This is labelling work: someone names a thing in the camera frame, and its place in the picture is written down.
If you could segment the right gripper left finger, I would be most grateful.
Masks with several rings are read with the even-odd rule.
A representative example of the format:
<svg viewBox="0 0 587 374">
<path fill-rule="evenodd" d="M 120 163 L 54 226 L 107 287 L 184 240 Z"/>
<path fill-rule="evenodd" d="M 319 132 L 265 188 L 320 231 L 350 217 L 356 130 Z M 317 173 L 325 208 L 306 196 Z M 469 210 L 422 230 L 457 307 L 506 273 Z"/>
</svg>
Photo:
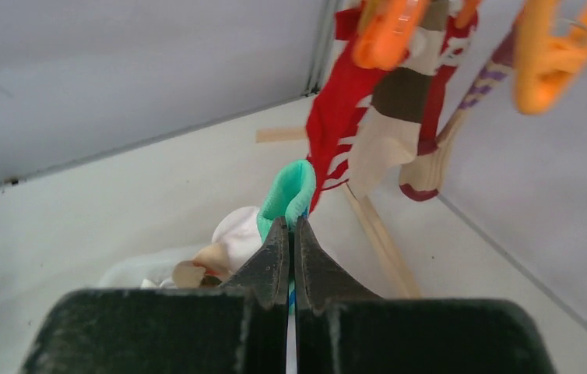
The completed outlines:
<svg viewBox="0 0 587 374">
<path fill-rule="evenodd" d="M 22 373 L 283 373 L 289 231 L 215 288 L 80 289 L 47 314 Z"/>
</svg>

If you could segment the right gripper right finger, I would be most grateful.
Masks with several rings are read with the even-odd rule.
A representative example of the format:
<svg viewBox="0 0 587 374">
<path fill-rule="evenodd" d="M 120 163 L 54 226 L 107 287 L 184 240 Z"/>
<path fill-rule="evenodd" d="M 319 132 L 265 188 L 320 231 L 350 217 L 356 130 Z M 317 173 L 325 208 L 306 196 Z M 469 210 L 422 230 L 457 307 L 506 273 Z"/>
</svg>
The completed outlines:
<svg viewBox="0 0 587 374">
<path fill-rule="evenodd" d="M 386 299 L 294 232 L 300 373 L 553 373 L 536 324 L 492 298 Z"/>
</svg>

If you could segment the mint green sock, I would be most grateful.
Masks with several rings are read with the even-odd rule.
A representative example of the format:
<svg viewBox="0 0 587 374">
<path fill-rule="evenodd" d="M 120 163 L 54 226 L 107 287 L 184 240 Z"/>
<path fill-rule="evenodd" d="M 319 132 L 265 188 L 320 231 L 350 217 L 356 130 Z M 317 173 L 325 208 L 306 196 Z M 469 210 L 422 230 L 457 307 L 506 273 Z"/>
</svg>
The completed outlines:
<svg viewBox="0 0 587 374">
<path fill-rule="evenodd" d="M 283 217 L 293 231 L 298 218 L 308 216 L 315 189 L 315 170 L 307 160 L 293 161 L 278 172 L 255 218 L 262 245 L 277 218 Z"/>
</svg>

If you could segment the orange clothes peg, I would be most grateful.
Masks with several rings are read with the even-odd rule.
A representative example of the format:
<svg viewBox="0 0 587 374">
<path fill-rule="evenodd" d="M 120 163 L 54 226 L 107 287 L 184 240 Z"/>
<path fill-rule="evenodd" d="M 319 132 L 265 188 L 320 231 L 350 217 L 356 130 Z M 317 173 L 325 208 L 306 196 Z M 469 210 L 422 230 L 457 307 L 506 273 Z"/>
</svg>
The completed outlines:
<svg viewBox="0 0 587 374">
<path fill-rule="evenodd" d="M 392 70 L 405 58 L 429 0 L 368 0 L 358 22 L 353 61 L 362 69 Z"/>
</svg>

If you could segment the red white striped hanging sock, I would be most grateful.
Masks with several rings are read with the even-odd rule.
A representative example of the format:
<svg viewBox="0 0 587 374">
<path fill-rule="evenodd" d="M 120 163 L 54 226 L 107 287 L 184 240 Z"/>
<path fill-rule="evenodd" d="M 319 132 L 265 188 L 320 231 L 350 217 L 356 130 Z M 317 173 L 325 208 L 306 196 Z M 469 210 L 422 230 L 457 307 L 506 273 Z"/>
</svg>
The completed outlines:
<svg viewBox="0 0 587 374">
<path fill-rule="evenodd" d="M 438 135 L 446 87 L 461 65 L 480 22 L 478 12 L 467 12 L 463 2 L 449 2 L 451 9 L 440 65 L 428 91 L 417 157 L 436 149 L 434 141 Z M 343 41 L 345 46 L 332 67 L 326 85 L 315 98 L 306 123 L 309 143 L 307 159 L 316 175 L 314 202 L 319 201 L 324 191 L 348 185 L 348 156 L 359 127 L 366 120 L 372 90 L 385 75 L 382 70 L 362 69 L 353 61 L 353 47 L 358 37 L 363 5 L 364 1 L 356 1 L 348 9 L 336 13 L 336 39 Z"/>
</svg>

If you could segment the orange peg at right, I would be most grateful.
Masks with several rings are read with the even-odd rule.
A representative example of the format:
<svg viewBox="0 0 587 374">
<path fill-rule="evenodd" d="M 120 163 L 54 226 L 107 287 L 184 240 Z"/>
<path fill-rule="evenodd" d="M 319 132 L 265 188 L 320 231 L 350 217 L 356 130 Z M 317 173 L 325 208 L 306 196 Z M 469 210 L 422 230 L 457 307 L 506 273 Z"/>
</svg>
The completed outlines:
<svg viewBox="0 0 587 374">
<path fill-rule="evenodd" d="M 517 21 L 513 97 L 518 112 L 549 111 L 587 68 L 587 5 L 568 32 L 554 34 L 559 1 L 526 1 Z"/>
</svg>

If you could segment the wooden hanger rack frame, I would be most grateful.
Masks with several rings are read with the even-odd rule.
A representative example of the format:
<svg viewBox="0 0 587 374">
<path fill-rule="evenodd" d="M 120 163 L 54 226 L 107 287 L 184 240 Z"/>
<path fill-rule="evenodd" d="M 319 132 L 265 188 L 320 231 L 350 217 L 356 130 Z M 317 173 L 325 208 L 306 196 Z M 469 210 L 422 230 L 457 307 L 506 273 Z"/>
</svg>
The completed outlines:
<svg viewBox="0 0 587 374">
<path fill-rule="evenodd" d="M 255 141 L 275 143 L 306 139 L 307 133 L 304 128 L 284 127 L 258 129 Z M 369 197 L 357 198 L 346 184 L 342 185 L 342 191 L 363 227 L 381 268 L 395 288 L 396 294 L 401 298 L 422 298 L 412 270 L 408 267 L 401 250 L 394 243 Z"/>
</svg>

